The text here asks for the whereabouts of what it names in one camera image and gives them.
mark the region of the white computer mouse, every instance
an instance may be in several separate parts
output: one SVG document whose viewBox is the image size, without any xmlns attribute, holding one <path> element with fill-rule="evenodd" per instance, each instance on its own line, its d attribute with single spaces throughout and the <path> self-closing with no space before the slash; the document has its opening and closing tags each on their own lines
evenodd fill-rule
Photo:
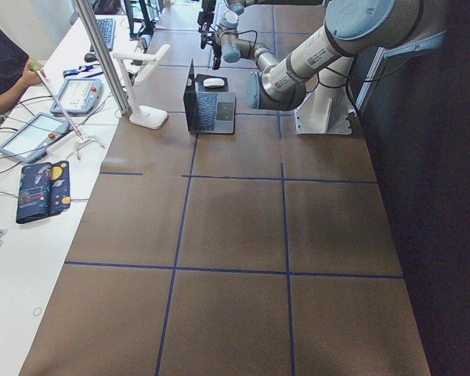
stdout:
<svg viewBox="0 0 470 376">
<path fill-rule="evenodd" d="M 203 83 L 205 88 L 208 89 L 217 89 L 217 88 L 222 88 L 225 85 L 225 82 L 223 81 L 222 78 L 206 78 L 204 79 Z"/>
</svg>

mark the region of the tablet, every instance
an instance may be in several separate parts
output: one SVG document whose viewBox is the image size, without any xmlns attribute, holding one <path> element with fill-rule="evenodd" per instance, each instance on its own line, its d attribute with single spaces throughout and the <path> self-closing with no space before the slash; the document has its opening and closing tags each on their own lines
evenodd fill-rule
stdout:
<svg viewBox="0 0 470 376">
<path fill-rule="evenodd" d="M 86 115 L 96 105 L 100 92 L 101 80 L 98 78 L 65 78 L 57 97 L 68 114 Z M 63 114 L 57 103 L 52 104 L 50 112 Z"/>
<path fill-rule="evenodd" d="M 40 113 L 0 146 L 0 153 L 24 163 L 33 163 L 46 155 L 47 148 L 70 131 L 64 119 Z"/>
</svg>

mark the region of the person's hand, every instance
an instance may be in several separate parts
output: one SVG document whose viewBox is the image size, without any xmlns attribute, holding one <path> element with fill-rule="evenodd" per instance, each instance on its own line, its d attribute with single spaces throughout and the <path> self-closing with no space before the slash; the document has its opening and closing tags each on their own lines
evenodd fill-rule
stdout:
<svg viewBox="0 0 470 376">
<path fill-rule="evenodd" d="M 20 78 L 21 83 L 23 85 L 25 85 L 27 88 L 29 88 L 30 86 L 34 86 L 34 85 L 38 85 L 38 84 L 42 83 L 42 80 L 37 75 L 37 72 L 35 72 L 33 69 L 31 69 L 30 60 L 31 59 L 28 59 L 27 62 L 24 64 L 23 75 Z M 38 69 L 40 69 L 40 72 L 44 75 L 44 71 L 42 69 L 43 66 L 40 63 L 36 62 L 36 61 L 34 61 L 34 62 L 35 62 L 35 64 L 37 64 L 37 67 L 38 67 Z"/>
</svg>

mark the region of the dark wall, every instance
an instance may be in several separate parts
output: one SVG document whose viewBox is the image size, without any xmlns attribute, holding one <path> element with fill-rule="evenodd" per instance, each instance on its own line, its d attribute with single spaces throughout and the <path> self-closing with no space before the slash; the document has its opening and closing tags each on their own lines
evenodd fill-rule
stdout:
<svg viewBox="0 0 470 376">
<path fill-rule="evenodd" d="M 381 81 L 363 129 L 432 375 L 470 375 L 470 1 Z M 400 61 L 390 62 L 386 71 Z"/>
</svg>

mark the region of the person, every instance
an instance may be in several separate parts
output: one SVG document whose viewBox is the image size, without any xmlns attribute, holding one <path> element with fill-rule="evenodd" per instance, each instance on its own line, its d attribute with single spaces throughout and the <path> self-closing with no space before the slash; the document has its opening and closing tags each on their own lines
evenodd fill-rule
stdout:
<svg viewBox="0 0 470 376">
<path fill-rule="evenodd" d="M 42 83 L 37 73 L 30 69 L 30 59 L 0 30 L 0 115 L 14 107 L 30 86 Z"/>
</svg>

